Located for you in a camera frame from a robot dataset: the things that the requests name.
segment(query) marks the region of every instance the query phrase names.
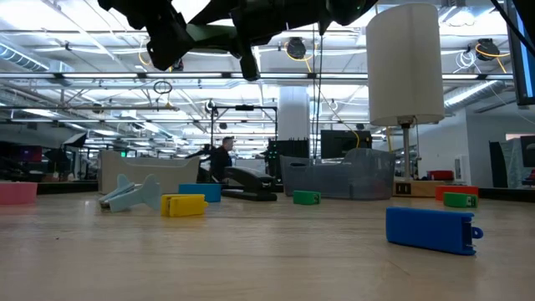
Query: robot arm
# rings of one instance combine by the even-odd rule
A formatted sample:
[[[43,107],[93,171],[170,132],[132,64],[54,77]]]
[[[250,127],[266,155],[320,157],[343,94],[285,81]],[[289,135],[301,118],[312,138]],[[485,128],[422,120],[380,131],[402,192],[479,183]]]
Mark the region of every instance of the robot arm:
[[[146,27],[147,51],[154,66],[166,70],[194,48],[219,49],[240,59],[243,77],[260,78],[253,45],[263,45],[284,30],[319,23],[323,35],[331,22],[348,25],[377,0],[211,0],[186,23],[172,0],[99,0],[99,5],[124,14],[132,28]],[[234,27],[207,25],[231,18]]]

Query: white lampshade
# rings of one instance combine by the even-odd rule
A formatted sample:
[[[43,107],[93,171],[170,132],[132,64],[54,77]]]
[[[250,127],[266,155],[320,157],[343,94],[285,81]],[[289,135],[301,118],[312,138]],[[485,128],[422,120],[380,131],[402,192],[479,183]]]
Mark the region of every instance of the white lampshade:
[[[444,119],[438,12],[406,4],[375,16],[366,28],[372,125]]]

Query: man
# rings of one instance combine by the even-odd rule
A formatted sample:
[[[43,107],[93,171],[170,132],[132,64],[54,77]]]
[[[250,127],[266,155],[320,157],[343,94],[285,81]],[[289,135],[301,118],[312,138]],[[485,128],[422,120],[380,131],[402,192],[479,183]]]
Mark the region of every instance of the man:
[[[218,181],[222,181],[225,177],[225,167],[232,166],[232,159],[228,155],[234,147],[234,138],[223,138],[223,144],[216,148],[210,156],[210,173]]]

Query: clear plastic bin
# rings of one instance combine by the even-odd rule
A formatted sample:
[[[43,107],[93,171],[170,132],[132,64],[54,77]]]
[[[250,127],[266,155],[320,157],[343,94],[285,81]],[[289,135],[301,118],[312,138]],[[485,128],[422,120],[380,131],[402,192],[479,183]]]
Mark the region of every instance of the clear plastic bin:
[[[394,186],[395,155],[353,149],[339,163],[281,156],[284,192],[317,191],[322,197],[388,200]]]

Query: white pillar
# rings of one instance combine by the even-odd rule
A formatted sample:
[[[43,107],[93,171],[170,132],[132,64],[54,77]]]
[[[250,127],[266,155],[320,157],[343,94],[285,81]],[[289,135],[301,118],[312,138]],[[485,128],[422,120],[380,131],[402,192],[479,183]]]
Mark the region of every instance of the white pillar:
[[[281,87],[278,98],[278,139],[310,137],[310,98],[307,86]]]

